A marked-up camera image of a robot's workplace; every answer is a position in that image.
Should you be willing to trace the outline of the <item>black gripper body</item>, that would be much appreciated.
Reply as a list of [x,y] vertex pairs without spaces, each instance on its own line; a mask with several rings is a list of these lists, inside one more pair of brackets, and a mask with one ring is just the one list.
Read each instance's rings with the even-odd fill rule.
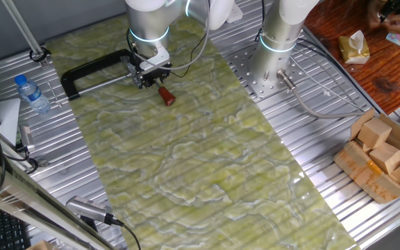
[[135,69],[137,70],[136,81],[139,83],[153,83],[156,79],[167,78],[171,73],[169,69],[156,68],[145,74],[139,63]]

